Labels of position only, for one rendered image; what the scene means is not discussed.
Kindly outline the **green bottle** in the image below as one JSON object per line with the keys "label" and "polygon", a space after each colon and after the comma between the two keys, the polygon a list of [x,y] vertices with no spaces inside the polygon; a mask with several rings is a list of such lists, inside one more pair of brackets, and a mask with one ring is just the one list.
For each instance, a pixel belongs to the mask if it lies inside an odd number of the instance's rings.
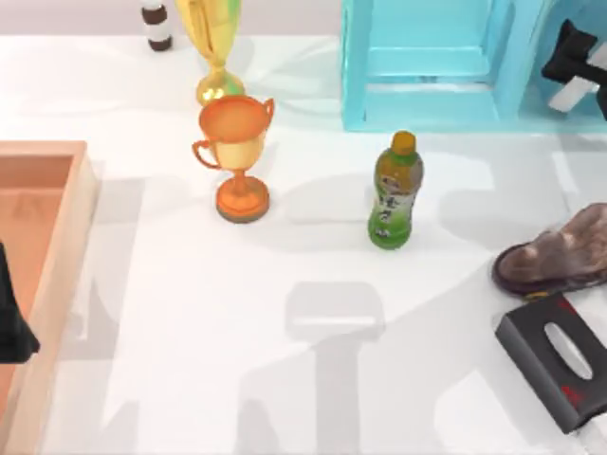
{"label": "green bottle", "polygon": [[424,163],[416,149],[415,135],[396,132],[390,147],[380,154],[375,165],[375,201],[367,223],[374,245],[394,250],[407,243],[423,177]]}

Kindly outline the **orange trophy cup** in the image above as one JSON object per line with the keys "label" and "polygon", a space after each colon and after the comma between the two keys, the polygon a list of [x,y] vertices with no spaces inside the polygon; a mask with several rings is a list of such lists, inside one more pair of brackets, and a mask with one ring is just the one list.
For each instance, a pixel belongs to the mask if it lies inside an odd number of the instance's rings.
{"label": "orange trophy cup", "polygon": [[254,222],[269,209],[267,185],[247,171],[260,159],[274,109],[273,99],[228,95],[211,101],[199,114],[205,138],[192,144],[193,154],[209,169],[232,173],[215,194],[218,213],[232,223]]}

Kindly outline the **light blue rack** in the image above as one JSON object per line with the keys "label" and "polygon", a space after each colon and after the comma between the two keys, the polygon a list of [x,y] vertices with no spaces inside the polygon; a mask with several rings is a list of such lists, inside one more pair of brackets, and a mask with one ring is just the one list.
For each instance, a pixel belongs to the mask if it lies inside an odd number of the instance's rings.
{"label": "light blue rack", "polygon": [[607,41],[607,0],[341,0],[348,131],[607,133],[596,96],[548,106],[561,25]]}

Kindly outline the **tall gold trophy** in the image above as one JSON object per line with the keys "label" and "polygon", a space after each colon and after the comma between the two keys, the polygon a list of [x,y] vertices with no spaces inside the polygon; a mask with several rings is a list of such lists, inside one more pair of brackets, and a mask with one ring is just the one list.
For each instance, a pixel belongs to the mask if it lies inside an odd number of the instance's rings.
{"label": "tall gold trophy", "polygon": [[174,0],[182,25],[209,73],[196,87],[196,99],[205,106],[227,95],[243,95],[242,81],[226,69],[238,31],[241,0]]}

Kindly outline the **brown and white bottle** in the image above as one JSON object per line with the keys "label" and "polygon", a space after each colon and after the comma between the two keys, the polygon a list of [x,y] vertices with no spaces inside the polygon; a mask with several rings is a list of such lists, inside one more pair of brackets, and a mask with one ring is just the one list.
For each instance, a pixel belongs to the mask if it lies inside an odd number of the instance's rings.
{"label": "brown and white bottle", "polygon": [[140,3],[148,45],[155,52],[170,49],[173,38],[168,23],[168,12],[163,0],[140,0]]}

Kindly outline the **salmon shallow box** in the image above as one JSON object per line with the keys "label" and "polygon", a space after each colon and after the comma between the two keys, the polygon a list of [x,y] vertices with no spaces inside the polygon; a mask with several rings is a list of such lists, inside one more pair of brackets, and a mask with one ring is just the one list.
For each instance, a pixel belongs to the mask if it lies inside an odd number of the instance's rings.
{"label": "salmon shallow box", "polygon": [[38,453],[97,198],[85,142],[0,140],[0,242],[41,343],[27,363],[0,364],[0,455]]}

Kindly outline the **brown slipper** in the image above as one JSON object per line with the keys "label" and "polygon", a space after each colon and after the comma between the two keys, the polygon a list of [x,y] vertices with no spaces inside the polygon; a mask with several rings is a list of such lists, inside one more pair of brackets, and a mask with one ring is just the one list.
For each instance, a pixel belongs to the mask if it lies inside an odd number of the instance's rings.
{"label": "brown slipper", "polygon": [[607,284],[607,203],[590,204],[562,227],[504,250],[491,277],[527,301]]}

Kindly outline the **black tissue box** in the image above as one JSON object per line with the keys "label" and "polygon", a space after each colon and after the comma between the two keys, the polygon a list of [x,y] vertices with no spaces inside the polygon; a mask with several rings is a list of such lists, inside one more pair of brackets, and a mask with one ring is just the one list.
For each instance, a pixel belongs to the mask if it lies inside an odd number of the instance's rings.
{"label": "black tissue box", "polygon": [[[545,331],[550,323],[579,348],[591,367],[591,378],[578,376],[557,352]],[[495,336],[563,433],[607,411],[607,348],[564,295],[505,313]]]}

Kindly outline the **black and white object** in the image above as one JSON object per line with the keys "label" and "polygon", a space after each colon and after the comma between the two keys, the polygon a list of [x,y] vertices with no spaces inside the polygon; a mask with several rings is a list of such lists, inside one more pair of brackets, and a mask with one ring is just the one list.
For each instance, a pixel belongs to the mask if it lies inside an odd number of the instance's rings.
{"label": "black and white object", "polygon": [[567,19],[541,74],[561,85],[548,102],[551,109],[569,113],[588,94],[594,93],[607,121],[607,41],[577,28]]}

